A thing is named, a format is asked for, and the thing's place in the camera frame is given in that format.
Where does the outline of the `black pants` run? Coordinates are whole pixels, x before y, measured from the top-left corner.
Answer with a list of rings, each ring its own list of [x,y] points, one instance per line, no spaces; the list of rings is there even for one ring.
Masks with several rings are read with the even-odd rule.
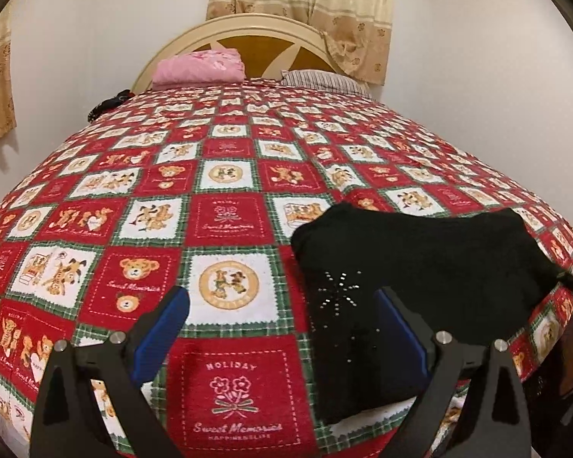
[[[303,278],[317,387],[327,424],[417,396],[429,363],[383,289],[432,331],[488,345],[529,321],[573,274],[554,264],[515,211],[422,217],[330,207],[292,234]]]

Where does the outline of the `red patchwork bear bedspread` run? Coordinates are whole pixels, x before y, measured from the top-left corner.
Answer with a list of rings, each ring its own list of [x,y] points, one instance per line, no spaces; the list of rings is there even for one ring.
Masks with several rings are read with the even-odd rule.
[[[272,81],[138,95],[58,145],[0,204],[0,434],[26,456],[58,340],[128,330],[171,286],[180,337],[141,391],[191,457],[375,457],[409,403],[312,412],[288,244],[332,204],[420,216],[514,208],[573,271],[537,195],[367,98]]]

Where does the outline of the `black red item beside bed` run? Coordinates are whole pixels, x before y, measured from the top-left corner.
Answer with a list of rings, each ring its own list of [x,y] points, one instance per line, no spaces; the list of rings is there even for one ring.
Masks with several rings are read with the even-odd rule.
[[[134,96],[135,94],[132,91],[125,89],[120,91],[117,95],[103,100],[103,102],[98,103],[87,114],[87,122],[92,123],[96,121],[102,115],[116,109],[118,106],[123,105],[125,102],[129,102],[129,100],[134,98]]]

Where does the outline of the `pink folded blanket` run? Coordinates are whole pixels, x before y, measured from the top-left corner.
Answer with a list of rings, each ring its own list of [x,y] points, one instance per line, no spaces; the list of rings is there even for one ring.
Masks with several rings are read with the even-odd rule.
[[[203,50],[161,60],[153,75],[154,90],[187,85],[241,83],[245,65],[237,50]]]

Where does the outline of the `striped pillow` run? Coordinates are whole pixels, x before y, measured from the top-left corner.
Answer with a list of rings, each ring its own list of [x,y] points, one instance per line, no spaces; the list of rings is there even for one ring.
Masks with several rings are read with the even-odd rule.
[[[359,84],[350,77],[325,70],[284,70],[281,73],[280,84],[281,86],[307,88],[367,98],[371,97],[368,87]]]

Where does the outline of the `cream wooden headboard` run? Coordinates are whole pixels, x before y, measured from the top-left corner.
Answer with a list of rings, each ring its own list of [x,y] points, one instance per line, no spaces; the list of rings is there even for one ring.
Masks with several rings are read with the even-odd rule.
[[[132,91],[151,88],[157,64],[194,51],[234,48],[247,77],[279,80],[284,70],[318,69],[342,73],[330,57],[322,33],[304,23],[264,13],[239,13],[206,21],[165,45],[141,70]]]

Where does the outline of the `beige curtain behind headboard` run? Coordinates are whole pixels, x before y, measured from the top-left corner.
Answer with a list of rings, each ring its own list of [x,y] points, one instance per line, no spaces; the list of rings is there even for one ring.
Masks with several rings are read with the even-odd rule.
[[[347,76],[385,84],[394,0],[209,0],[206,18],[266,13],[313,27]]]

